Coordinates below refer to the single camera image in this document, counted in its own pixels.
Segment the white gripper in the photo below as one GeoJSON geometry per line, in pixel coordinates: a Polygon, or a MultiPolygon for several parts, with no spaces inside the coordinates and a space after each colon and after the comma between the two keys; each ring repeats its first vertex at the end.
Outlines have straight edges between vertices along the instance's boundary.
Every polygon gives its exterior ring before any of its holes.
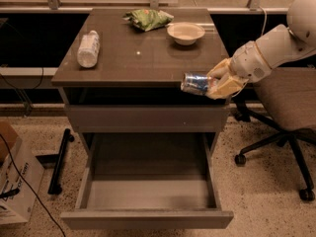
{"type": "Polygon", "coordinates": [[[259,82],[271,73],[258,45],[248,41],[231,58],[221,60],[207,72],[210,79],[205,95],[213,100],[226,99],[240,92],[248,82],[259,82]]]}

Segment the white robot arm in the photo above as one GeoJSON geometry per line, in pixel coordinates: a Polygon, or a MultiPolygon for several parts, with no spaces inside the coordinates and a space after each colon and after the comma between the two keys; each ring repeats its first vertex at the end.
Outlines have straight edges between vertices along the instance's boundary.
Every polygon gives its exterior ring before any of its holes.
{"type": "Polygon", "coordinates": [[[287,62],[316,53],[316,0],[294,0],[286,14],[285,25],[277,25],[256,40],[240,46],[208,73],[205,95],[225,99],[240,92],[247,83],[268,77],[287,62]]]}

